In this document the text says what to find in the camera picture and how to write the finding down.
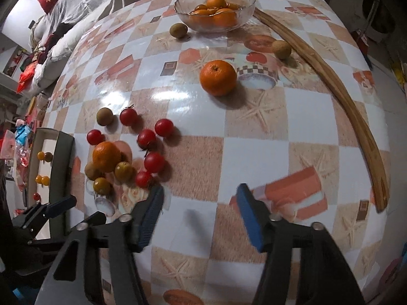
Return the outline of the dark yellow cherry tomato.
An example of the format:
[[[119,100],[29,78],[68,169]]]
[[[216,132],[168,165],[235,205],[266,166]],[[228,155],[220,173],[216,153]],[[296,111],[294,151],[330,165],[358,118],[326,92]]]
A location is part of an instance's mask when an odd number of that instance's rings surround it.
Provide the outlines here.
[[[133,177],[133,174],[134,174],[133,166],[126,161],[119,162],[114,170],[115,178],[119,182],[128,182]]]

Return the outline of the curved wooden stick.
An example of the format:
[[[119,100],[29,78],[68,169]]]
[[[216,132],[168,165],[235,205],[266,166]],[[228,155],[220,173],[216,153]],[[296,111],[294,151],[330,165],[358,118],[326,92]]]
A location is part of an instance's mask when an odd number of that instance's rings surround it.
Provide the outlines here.
[[[370,127],[358,110],[345,85],[314,48],[292,30],[258,8],[254,11],[254,17],[274,30],[283,40],[291,45],[298,55],[315,70],[316,74],[344,109],[365,158],[372,183],[376,211],[380,214],[387,208],[390,198],[384,163]]]

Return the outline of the pile of snack packages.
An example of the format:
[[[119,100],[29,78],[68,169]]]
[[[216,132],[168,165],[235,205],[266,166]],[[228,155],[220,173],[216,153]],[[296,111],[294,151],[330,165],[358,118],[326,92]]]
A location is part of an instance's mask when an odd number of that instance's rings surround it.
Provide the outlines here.
[[[19,107],[1,100],[1,160],[8,166],[8,177],[21,192],[21,201],[27,206],[28,165],[35,131],[42,124],[43,110],[37,97],[24,101]]]

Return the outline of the small orange cherry tomato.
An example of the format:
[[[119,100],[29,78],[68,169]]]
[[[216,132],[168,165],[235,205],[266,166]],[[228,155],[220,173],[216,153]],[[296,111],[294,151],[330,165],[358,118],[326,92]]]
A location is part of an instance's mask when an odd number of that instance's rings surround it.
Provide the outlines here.
[[[50,178],[48,176],[42,176],[39,181],[39,184],[42,186],[48,187],[50,184]]]
[[[37,158],[38,158],[39,160],[44,160],[44,158],[45,158],[45,153],[44,153],[43,151],[39,151],[38,154],[37,154]]]
[[[41,176],[41,175],[37,175],[36,178],[35,178],[35,182],[36,182],[37,184],[41,184],[41,183],[42,183],[42,176]]]

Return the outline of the large orange mandarin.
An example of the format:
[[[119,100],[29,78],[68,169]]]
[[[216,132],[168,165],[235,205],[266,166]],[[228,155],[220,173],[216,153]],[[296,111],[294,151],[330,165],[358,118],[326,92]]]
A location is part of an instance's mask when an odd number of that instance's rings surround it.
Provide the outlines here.
[[[121,162],[121,151],[114,143],[103,141],[94,148],[92,162],[103,173],[113,172]]]

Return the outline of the grey sofa with blankets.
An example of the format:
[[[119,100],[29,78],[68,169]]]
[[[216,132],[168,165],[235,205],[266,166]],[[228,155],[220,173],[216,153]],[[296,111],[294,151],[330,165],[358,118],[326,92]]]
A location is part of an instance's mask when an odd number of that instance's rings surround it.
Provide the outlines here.
[[[30,50],[42,54],[34,74],[21,91],[26,98],[37,96],[61,75],[80,38],[106,16],[140,0],[56,0],[30,30]]]

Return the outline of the shallow grey cardboard box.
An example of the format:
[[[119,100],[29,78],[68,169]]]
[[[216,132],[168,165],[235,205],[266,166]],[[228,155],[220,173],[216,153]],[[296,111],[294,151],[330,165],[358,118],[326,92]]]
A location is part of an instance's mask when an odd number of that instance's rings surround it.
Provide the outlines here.
[[[68,183],[70,180],[70,158],[74,138],[62,131],[51,128],[40,127],[36,130],[30,163],[28,166],[27,205],[31,207],[36,203],[33,199],[34,193],[39,193],[42,204],[53,204],[69,194]],[[52,162],[39,160],[39,151],[51,152]],[[37,175],[48,176],[50,184],[48,187],[35,182]]]

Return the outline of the orange mandarin on table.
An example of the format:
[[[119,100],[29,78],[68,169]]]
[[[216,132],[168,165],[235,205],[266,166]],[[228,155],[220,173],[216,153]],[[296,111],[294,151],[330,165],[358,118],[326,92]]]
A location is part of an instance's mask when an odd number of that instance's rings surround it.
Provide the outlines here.
[[[205,92],[212,96],[225,96],[237,85],[237,73],[226,61],[206,63],[199,73],[199,81]]]

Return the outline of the brown longan by bowl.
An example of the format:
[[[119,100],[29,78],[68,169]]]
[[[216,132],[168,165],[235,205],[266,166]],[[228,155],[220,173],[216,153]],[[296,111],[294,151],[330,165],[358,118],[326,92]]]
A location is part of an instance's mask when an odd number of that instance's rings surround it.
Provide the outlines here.
[[[184,23],[175,23],[170,27],[169,33],[176,39],[182,39],[188,34],[188,27]]]

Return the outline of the brown longan by stick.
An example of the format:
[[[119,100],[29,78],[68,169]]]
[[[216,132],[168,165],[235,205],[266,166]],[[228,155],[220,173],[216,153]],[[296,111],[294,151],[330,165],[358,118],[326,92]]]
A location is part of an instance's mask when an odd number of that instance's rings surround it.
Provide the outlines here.
[[[272,43],[271,49],[276,58],[284,60],[289,58],[292,52],[290,44],[283,40],[276,40]]]

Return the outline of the dark brown cherry tomato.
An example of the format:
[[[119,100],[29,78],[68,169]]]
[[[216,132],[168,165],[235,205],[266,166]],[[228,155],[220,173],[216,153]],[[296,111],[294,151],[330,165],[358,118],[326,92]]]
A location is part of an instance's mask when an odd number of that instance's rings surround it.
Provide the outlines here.
[[[44,160],[46,162],[52,162],[52,159],[53,159],[53,154],[51,152],[48,151],[44,154]]]

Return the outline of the brown longan beside mandarin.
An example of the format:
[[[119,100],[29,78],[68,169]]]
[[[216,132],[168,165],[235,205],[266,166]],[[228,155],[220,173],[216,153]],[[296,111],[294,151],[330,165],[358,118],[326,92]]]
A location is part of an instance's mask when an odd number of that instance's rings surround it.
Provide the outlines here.
[[[95,167],[93,162],[89,162],[84,169],[85,175],[89,180],[96,180],[103,176],[103,173]]]

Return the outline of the glass fruit bowl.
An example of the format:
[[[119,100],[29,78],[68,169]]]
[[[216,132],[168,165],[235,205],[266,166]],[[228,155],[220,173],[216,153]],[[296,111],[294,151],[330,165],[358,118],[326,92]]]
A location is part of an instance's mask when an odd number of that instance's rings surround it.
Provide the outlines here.
[[[175,12],[201,33],[230,32],[253,16],[257,0],[176,0]]]

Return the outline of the mandarins in bowl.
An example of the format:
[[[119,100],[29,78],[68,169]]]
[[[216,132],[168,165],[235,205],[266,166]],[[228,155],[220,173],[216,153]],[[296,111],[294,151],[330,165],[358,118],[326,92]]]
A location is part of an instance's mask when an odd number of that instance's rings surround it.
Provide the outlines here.
[[[204,30],[225,30],[237,25],[241,6],[227,0],[206,0],[190,12],[190,20]]]

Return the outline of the red cherry tomato in box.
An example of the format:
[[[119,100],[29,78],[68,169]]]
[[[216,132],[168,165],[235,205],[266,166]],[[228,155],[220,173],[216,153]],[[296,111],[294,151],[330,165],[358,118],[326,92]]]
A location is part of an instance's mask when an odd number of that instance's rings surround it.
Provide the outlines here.
[[[40,196],[40,194],[39,194],[39,193],[34,193],[34,194],[33,194],[33,199],[34,199],[36,202],[40,202],[40,201],[41,201],[41,196]]]

